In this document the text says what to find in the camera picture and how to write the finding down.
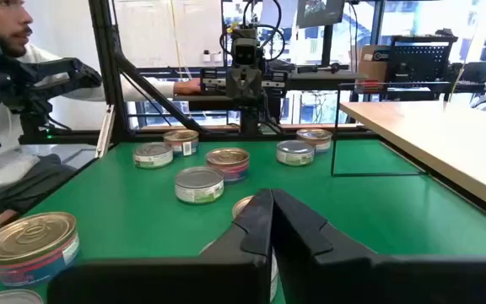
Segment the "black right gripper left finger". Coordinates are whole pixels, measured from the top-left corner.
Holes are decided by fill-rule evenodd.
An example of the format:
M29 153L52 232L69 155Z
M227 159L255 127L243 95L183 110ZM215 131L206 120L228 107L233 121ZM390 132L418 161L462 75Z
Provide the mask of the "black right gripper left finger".
M268 303L273 192L263 189L206 250L190 258L118 258L72 266L50 303Z

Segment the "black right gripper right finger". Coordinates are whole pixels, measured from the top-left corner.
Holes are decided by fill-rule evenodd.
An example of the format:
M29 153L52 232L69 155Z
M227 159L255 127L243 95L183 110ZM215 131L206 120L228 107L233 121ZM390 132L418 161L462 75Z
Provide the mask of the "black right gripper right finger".
M273 199L289 303L486 303L486 257L379 254L285 191Z

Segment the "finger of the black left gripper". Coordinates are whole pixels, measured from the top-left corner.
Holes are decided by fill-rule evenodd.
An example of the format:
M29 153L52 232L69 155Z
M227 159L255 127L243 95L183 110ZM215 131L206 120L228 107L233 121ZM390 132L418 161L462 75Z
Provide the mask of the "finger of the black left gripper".
M262 71L248 68L245 76L245 98L256 99L262 92Z
M226 76L226 95L229 98L239 98L244 94L243 68L230 68Z

